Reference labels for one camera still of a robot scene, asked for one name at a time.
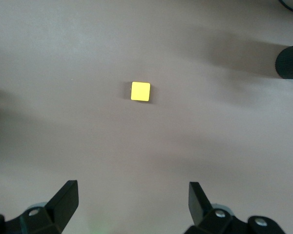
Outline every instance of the yellow cube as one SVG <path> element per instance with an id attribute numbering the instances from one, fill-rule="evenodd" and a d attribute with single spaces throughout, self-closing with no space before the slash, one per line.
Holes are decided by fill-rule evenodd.
<path id="1" fill-rule="evenodd" d="M 150 83 L 133 82 L 131 86 L 131 100 L 149 101 L 150 88 Z"/>

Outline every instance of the small square block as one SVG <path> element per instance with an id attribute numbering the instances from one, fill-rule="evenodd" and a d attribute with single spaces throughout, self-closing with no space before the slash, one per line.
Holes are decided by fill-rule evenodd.
<path id="1" fill-rule="evenodd" d="M 133 82 L 131 86 L 131 100 L 149 101 L 150 88 L 150 83 Z"/>

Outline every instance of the metal screw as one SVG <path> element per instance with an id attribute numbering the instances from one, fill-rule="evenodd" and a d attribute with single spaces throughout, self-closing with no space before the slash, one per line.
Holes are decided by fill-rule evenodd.
<path id="1" fill-rule="evenodd" d="M 34 215 L 36 215 L 36 214 L 38 214 L 38 212 L 39 212 L 39 208 L 37 208 L 37 209 L 33 209 L 32 211 L 30 211 L 29 212 L 29 216 L 34 216 Z"/>
<path id="2" fill-rule="evenodd" d="M 262 218 L 256 218 L 256 219 L 255 219 L 255 222 L 256 222 L 259 226 L 262 226 L 262 227 L 266 227 L 266 226 L 267 226 L 266 221 L 263 220 Z"/>
<path id="3" fill-rule="evenodd" d="M 223 212 L 223 211 L 221 211 L 221 210 L 217 210 L 217 211 L 215 211 L 215 214 L 217 215 L 217 217 L 220 217 L 220 218 L 224 218 L 224 217 L 226 217 L 225 212 Z"/>

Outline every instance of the black plastic bracket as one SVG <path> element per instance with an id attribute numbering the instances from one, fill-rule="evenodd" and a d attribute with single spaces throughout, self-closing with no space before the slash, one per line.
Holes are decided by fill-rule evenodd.
<path id="1" fill-rule="evenodd" d="M 30 208 L 7 222 L 0 214 L 0 234 L 61 234 L 78 204 L 77 181 L 69 180 L 44 207 Z"/>
<path id="2" fill-rule="evenodd" d="M 185 234 L 285 234 L 270 218 L 252 216 L 242 222 L 223 209 L 214 209 L 201 185 L 189 184 L 189 210 L 194 222 Z"/>

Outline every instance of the gray table surface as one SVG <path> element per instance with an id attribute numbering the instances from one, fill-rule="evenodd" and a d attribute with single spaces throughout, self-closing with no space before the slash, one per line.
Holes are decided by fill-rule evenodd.
<path id="1" fill-rule="evenodd" d="M 77 179 L 64 234 L 182 234 L 199 181 L 293 234 L 291 45 L 277 0 L 0 0 L 0 213 Z"/>

